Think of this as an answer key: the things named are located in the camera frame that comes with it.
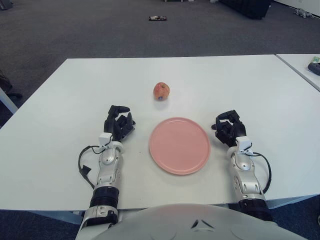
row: small object on table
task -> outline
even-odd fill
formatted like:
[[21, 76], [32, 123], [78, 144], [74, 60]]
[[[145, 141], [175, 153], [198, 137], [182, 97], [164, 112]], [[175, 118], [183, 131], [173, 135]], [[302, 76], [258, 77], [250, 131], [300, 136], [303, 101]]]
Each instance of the small object on table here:
[[170, 88], [164, 82], [159, 82], [155, 85], [153, 89], [154, 98], [157, 100], [165, 100], [168, 98], [170, 93]]
[[166, 16], [149, 16], [149, 21], [167, 21]]
[[156, 164], [176, 175], [192, 174], [208, 161], [211, 146], [206, 132], [196, 122], [173, 117], [159, 123], [149, 139]]
[[318, 56], [314, 56], [312, 62], [308, 65], [309, 71], [313, 72], [316, 75], [320, 76], [320, 58]]

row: black cable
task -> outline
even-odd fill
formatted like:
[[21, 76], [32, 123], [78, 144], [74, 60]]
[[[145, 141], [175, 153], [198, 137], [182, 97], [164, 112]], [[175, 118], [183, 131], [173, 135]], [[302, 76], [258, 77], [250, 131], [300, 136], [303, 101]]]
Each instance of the black cable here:
[[251, 143], [251, 146], [248, 146], [247, 148], [243, 149], [244, 151], [247, 151], [249, 148], [252, 147], [252, 143]]
[[89, 167], [87, 167], [87, 166], [85, 166], [85, 165], [83, 165], [83, 167], [81, 168], [80, 162], [81, 162], [81, 157], [82, 157], [82, 155], [83, 155], [86, 151], [88, 151], [89, 149], [92, 149], [92, 151], [93, 151], [95, 154], [101, 154], [101, 153], [103, 153], [103, 152], [106, 150], [106, 148], [105, 148], [105, 149], [103, 149], [101, 152], [96, 152], [96, 151], [94, 150], [94, 148], [99, 148], [99, 146], [97, 146], [97, 145], [93, 145], [93, 146], [90, 146], [90, 145], [89, 145], [89, 146], [86, 146], [86, 147], [80, 152], [79, 158], [78, 158], [78, 168], [79, 168], [79, 172], [80, 172], [81, 176], [84, 178], [84, 180], [86, 180], [93, 189], [95, 188], [95, 185], [94, 185], [94, 184], [89, 180], [89, 178], [88, 178], [88, 173], [90, 172], [91, 168], [89, 168]]
[[271, 184], [271, 178], [272, 178], [271, 166], [269, 164], [268, 159], [265, 156], [263, 156], [261, 153], [253, 152], [253, 154], [255, 154], [255, 155], [250, 155], [250, 154], [245, 153], [245, 155], [250, 156], [250, 157], [263, 157], [266, 164], [268, 165], [269, 177], [268, 177], [268, 181], [266, 182], [265, 188], [263, 189], [263, 193], [265, 194], [268, 191], [270, 184]]

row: pink plate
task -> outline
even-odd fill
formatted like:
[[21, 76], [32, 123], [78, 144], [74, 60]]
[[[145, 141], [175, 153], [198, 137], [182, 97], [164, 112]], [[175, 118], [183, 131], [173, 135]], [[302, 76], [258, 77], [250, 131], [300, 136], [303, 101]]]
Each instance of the pink plate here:
[[194, 121], [183, 117], [159, 123], [151, 134], [149, 149], [159, 167], [178, 175], [201, 169], [211, 151], [206, 132]]

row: table leg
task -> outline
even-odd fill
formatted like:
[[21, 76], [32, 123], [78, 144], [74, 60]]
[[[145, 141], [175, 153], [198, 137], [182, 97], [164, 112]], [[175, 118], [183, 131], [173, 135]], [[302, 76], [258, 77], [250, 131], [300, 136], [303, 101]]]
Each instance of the table leg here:
[[11, 113], [15, 113], [18, 108], [17, 106], [11, 101], [11, 99], [7, 96], [7, 94], [1, 89], [0, 87], [0, 101], [10, 110]]

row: chair leg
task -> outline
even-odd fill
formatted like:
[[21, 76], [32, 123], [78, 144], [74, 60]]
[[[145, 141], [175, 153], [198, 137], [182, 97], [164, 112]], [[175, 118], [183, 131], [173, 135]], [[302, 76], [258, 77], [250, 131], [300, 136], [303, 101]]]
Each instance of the chair leg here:
[[22, 94], [20, 93], [7, 93], [8, 97], [16, 97], [17, 99], [21, 99], [22, 98]]

